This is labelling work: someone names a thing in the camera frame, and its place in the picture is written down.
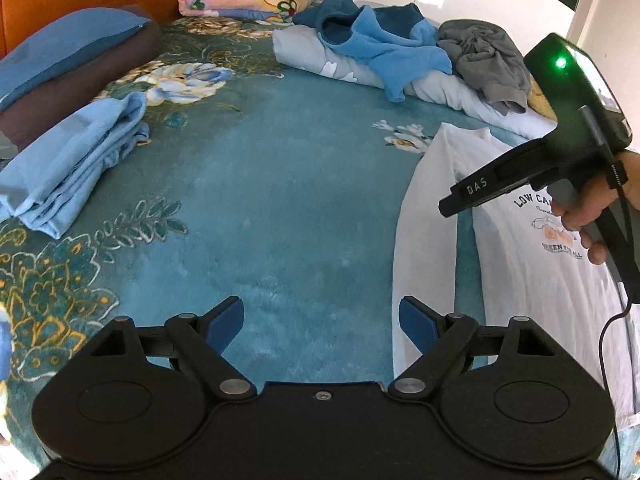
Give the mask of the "person's right hand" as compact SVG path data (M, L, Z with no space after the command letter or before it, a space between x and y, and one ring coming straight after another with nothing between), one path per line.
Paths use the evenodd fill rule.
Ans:
M620 154L628 181L623 185L626 199L636 209L639 209L639 154L624 151ZM602 211L618 200L617 192L608 185L605 174L597 174L580 192L578 201L574 206L566 209L556 200L552 200L552 214L561 218L562 225L567 231L575 231L580 234L582 247L587 249L588 259L591 263L605 263L608 256L608 248L601 242L595 242L585 231L585 226L600 217Z

